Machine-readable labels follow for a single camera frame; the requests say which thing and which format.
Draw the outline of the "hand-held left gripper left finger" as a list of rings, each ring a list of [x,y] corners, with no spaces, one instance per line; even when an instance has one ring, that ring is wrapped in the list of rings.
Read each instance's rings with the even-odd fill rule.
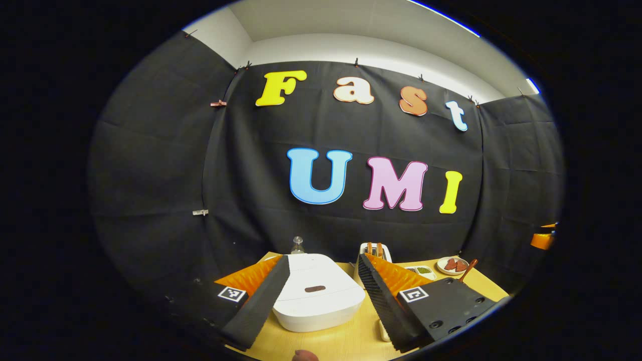
[[[257,263],[206,255],[158,280],[172,322],[212,347],[251,348],[290,276],[289,258]]]

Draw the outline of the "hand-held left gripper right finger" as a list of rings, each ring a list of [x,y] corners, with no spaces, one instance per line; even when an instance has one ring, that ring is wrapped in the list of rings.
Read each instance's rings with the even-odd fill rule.
[[[445,343],[510,300],[493,301],[453,277],[431,281],[366,253],[359,256],[358,270],[393,347],[400,352]]]

